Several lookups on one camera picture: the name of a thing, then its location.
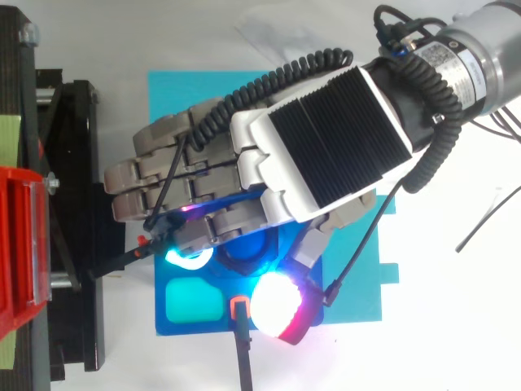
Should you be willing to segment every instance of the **cyan mat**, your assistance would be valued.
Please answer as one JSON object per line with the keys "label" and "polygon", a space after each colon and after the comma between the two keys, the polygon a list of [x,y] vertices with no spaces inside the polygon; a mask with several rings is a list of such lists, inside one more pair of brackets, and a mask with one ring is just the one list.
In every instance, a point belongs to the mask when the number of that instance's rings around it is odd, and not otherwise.
{"label": "cyan mat", "polygon": [[[242,85],[253,81],[265,72],[170,72],[153,71],[148,75],[150,121],[167,114],[177,113],[189,106],[216,96],[224,96]],[[384,197],[379,197],[379,204]],[[327,286],[344,268],[355,251],[378,205],[359,222],[337,231],[322,262],[313,270],[313,277]],[[394,214],[395,205],[386,214]],[[300,229],[291,223],[281,229],[280,240],[290,243],[291,237]],[[228,321],[231,297],[238,294],[249,296],[258,275],[244,278],[226,270],[212,259],[201,270],[188,271],[168,264],[163,258],[155,259],[155,320],[161,335],[219,332],[230,330]],[[366,249],[346,278],[339,296],[331,308],[325,308],[320,323],[369,322],[382,319],[381,284],[398,283],[398,265],[379,263],[378,231],[371,237]],[[200,308],[204,314],[183,316],[182,311]]]}

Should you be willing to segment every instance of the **glowing led light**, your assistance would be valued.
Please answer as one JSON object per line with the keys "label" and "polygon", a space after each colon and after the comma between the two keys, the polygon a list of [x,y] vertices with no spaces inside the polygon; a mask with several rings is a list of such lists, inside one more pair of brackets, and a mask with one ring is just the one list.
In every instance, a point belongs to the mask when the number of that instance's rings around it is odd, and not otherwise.
{"label": "glowing led light", "polygon": [[286,275],[269,272],[259,278],[250,301],[252,321],[269,336],[280,336],[302,304],[298,287]]}
{"label": "glowing led light", "polygon": [[213,255],[213,248],[207,248],[200,253],[192,254],[189,257],[182,257],[176,250],[169,250],[166,253],[167,262],[177,265],[187,270],[198,270],[208,263]]}

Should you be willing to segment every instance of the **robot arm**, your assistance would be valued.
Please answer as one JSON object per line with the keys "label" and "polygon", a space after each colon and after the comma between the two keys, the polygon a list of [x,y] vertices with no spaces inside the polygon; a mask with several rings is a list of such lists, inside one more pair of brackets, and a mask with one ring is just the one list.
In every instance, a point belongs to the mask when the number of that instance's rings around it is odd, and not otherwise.
{"label": "robot arm", "polygon": [[[402,21],[386,25],[386,12]],[[442,29],[432,36],[429,24]],[[421,190],[464,123],[521,94],[519,0],[493,2],[451,25],[380,6],[374,25],[381,55],[363,67],[351,67],[349,51],[318,52],[140,130],[137,157],[107,169],[105,187],[116,195],[115,219],[145,220],[152,240],[119,266],[172,246],[190,255],[305,222],[279,268],[312,291],[312,301],[330,305],[365,244],[328,290],[315,294],[307,272],[333,230],[373,208],[373,190],[384,180],[401,178],[388,200],[400,187]],[[274,99],[289,86],[299,88]]]}

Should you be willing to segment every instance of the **coiled black cable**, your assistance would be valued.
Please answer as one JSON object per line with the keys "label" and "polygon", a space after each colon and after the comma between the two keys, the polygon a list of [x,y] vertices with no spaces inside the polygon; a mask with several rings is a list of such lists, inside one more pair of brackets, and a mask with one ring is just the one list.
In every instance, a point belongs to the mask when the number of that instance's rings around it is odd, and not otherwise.
{"label": "coiled black cable", "polygon": [[453,150],[462,131],[462,104],[441,75],[414,53],[392,61],[391,64],[401,78],[418,89],[427,106],[444,118],[434,126],[431,145],[404,178],[404,189],[409,193],[417,193],[431,181]]}
{"label": "coiled black cable", "polygon": [[325,49],[315,54],[300,57],[298,61],[277,68],[262,77],[228,94],[203,120],[188,134],[188,143],[200,152],[216,134],[230,129],[234,113],[247,109],[263,99],[293,84],[321,72],[330,72],[347,67],[352,63],[352,52],[342,49]]}

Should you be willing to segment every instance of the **metal rod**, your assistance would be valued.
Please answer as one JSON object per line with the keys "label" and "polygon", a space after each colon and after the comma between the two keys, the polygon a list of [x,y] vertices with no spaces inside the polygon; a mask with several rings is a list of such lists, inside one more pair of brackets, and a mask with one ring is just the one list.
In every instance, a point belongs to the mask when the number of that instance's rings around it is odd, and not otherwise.
{"label": "metal rod", "polygon": [[72,288],[72,283],[65,271],[53,271],[50,274],[50,287],[52,289]]}
{"label": "metal rod", "polygon": [[48,106],[52,100],[52,95],[55,94],[54,88],[37,88],[36,89],[36,103],[38,106]]}
{"label": "metal rod", "polygon": [[[42,162],[45,162],[46,166],[49,164],[45,155],[42,158]],[[74,266],[74,262],[72,262],[71,253],[69,252],[65,236],[63,236],[63,231],[59,224],[55,209],[52,206],[52,202],[49,203],[49,217],[50,239],[55,245],[57,256],[62,262],[65,271],[68,273],[69,279],[72,283],[72,289],[74,289],[76,292],[79,292],[81,287],[77,278],[76,267]]]}

